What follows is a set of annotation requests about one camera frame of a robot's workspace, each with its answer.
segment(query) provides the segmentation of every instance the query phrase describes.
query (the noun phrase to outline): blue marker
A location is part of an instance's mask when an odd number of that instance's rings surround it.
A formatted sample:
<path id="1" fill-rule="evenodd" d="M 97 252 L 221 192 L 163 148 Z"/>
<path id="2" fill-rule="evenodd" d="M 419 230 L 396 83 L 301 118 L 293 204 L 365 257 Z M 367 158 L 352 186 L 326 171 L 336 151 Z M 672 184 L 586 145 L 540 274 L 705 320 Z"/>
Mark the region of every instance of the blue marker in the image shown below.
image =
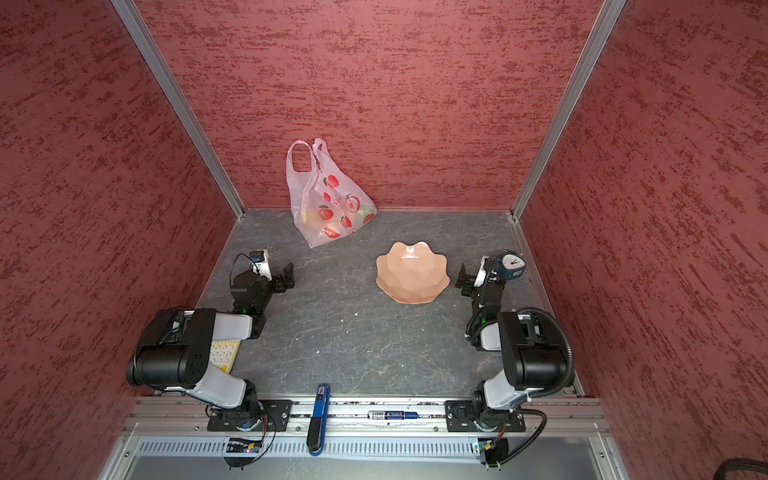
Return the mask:
<path id="1" fill-rule="evenodd" d="M 383 410 L 371 410 L 368 418 L 371 420 L 415 420 L 419 417 L 416 412 L 385 412 Z"/>
<path id="2" fill-rule="evenodd" d="M 317 386 L 315 409 L 310 420 L 310 430 L 306 434 L 306 447 L 312 456 L 318 456 L 323 453 L 323 446 L 326 441 L 326 423 L 328 422 L 330 396 L 330 385 L 321 383 Z"/>

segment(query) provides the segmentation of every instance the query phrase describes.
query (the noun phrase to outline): gray floor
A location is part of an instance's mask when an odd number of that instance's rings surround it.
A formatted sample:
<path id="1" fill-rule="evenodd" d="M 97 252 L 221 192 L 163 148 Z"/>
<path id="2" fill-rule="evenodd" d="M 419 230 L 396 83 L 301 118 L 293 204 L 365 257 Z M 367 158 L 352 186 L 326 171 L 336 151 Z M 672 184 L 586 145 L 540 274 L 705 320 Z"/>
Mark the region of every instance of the gray floor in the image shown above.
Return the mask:
<path id="1" fill-rule="evenodd" d="M 477 272 L 480 257 L 515 248 L 506 214 L 389 213 L 354 237 L 310 249 L 286 210 L 252 210 L 233 236 L 202 305 L 229 311 L 232 259 L 268 249 L 273 271 L 293 261 L 296 288 L 276 294 L 266 327 L 243 341 L 233 374 L 259 392 L 312 394 L 468 395 L 501 366 L 499 353 L 477 352 L 464 340 L 468 297 L 453 282 L 462 262 Z M 436 300 L 403 305 L 376 285 L 376 258 L 396 241 L 425 241 L 448 259 L 452 284 Z M 247 268 L 238 259 L 235 274 Z M 540 306 L 526 276 L 505 288 L 505 308 Z"/>

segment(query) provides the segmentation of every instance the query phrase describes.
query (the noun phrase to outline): plastic bag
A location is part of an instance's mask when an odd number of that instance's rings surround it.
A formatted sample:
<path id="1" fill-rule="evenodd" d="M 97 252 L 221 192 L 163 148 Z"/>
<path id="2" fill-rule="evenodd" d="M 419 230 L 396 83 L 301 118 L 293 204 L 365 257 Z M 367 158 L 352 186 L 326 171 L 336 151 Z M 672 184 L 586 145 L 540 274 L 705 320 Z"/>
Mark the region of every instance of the plastic bag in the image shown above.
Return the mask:
<path id="1" fill-rule="evenodd" d="M 293 169 L 297 144 L 310 149 L 311 171 Z M 286 180 L 293 222 L 312 248 L 353 235 L 376 215 L 373 200 L 339 170 L 322 138 L 312 147 L 302 140 L 293 142 L 286 156 Z"/>

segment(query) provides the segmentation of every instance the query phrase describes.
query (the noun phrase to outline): scalloped bowl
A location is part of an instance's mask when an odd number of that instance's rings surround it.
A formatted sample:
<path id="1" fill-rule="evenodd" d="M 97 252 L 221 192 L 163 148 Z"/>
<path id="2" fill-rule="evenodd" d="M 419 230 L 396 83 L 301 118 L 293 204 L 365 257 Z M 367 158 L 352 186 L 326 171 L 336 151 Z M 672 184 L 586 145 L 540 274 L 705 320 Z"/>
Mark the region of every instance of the scalloped bowl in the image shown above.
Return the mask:
<path id="1" fill-rule="evenodd" d="M 376 259 L 376 285 L 400 303 L 431 302 L 451 283 L 446 265 L 445 256 L 433 253 L 425 242 L 396 242 Z"/>

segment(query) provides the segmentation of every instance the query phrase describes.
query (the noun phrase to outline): textured red wall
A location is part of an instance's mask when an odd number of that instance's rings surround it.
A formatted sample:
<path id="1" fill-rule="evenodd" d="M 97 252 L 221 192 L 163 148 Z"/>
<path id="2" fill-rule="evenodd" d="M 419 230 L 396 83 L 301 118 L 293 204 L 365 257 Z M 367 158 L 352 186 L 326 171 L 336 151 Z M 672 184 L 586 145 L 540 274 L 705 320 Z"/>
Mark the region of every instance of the textured red wall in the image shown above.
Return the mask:
<path id="1" fill-rule="evenodd" d="M 768 459 L 767 25 L 628 2 L 525 210 L 636 480 Z"/>
<path id="2" fill-rule="evenodd" d="M 0 6 L 0 478 L 93 478 L 234 218 L 108 0 Z"/>
<path id="3" fill-rule="evenodd" d="M 137 0 L 248 207 L 288 207 L 286 151 L 320 136 L 380 207 L 481 210 L 511 206 L 601 3 Z"/>

